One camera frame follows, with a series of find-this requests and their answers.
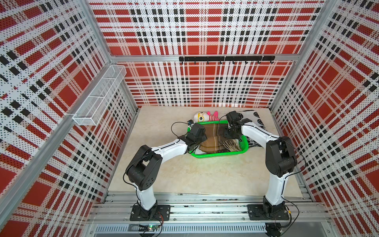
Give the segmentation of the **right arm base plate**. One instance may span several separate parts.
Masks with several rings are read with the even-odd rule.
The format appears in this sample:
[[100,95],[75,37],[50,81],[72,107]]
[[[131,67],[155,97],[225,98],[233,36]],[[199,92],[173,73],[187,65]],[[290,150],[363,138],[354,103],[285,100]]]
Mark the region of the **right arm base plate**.
[[265,204],[249,204],[247,205],[250,220],[289,220],[289,214],[285,204],[271,206]]

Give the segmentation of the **brown plaid fringed scarf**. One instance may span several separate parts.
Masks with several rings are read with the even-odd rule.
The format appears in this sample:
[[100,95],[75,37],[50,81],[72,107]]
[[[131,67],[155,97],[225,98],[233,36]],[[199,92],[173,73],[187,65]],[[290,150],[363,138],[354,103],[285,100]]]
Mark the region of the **brown plaid fringed scarf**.
[[198,149],[203,154],[217,154],[228,152],[240,152],[239,141],[224,136],[226,124],[203,124],[207,140],[202,142]]

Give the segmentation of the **green plastic basket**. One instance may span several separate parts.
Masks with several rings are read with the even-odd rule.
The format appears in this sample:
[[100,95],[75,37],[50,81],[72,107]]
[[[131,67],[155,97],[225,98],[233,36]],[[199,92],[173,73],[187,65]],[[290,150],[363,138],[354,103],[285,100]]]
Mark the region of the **green plastic basket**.
[[[218,123],[218,124],[226,124],[228,126],[228,122],[226,120],[222,121],[208,121],[208,122],[200,122],[200,124],[209,124],[209,123]],[[241,136],[239,139],[236,139],[239,141],[239,145],[241,148],[240,152],[228,152],[228,153],[217,153],[217,154],[203,154],[199,149],[199,145],[196,146],[195,150],[191,152],[191,155],[194,156],[195,158],[198,159],[203,159],[203,158],[213,158],[213,157],[220,157],[220,156],[234,156],[234,155],[239,155],[247,152],[249,148],[249,144],[247,141],[247,137],[244,135]]]

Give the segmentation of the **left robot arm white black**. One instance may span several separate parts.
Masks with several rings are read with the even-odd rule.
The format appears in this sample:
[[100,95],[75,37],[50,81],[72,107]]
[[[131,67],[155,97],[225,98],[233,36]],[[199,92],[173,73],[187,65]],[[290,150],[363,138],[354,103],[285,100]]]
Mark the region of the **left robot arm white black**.
[[195,123],[189,132],[174,141],[158,146],[141,146],[125,169],[123,181],[134,187],[139,207],[147,212],[157,209],[153,184],[163,163],[187,153],[193,153],[200,143],[207,140],[205,127]]

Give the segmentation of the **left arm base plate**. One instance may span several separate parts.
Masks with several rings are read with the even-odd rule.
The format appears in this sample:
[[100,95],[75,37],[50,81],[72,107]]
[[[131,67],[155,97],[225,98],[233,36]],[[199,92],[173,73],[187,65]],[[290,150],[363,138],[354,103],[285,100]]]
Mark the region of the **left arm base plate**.
[[170,205],[154,205],[150,210],[145,210],[139,204],[132,207],[130,221],[168,221],[170,219]]

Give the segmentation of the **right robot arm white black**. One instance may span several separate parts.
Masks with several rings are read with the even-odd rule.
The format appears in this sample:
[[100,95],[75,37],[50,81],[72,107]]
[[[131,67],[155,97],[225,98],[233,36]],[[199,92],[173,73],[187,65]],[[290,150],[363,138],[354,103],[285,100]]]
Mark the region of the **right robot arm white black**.
[[274,135],[256,125],[252,120],[243,118],[236,111],[226,114],[228,126],[224,136],[238,138],[247,136],[265,149],[265,165],[270,172],[268,190],[263,198],[263,214],[273,217],[285,211],[284,193],[287,179],[294,174],[298,165],[295,148],[287,136]]

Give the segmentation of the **black white patterned scarf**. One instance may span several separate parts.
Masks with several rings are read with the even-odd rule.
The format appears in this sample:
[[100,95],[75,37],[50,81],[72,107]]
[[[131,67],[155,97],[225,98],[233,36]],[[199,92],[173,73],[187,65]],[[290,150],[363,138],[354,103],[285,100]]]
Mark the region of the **black white patterned scarf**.
[[258,112],[254,110],[238,112],[242,119],[249,119],[250,122],[245,123],[241,127],[241,133],[247,137],[249,148],[263,147],[266,148],[268,141],[275,141],[279,138],[278,135],[265,130],[265,126],[259,117]]

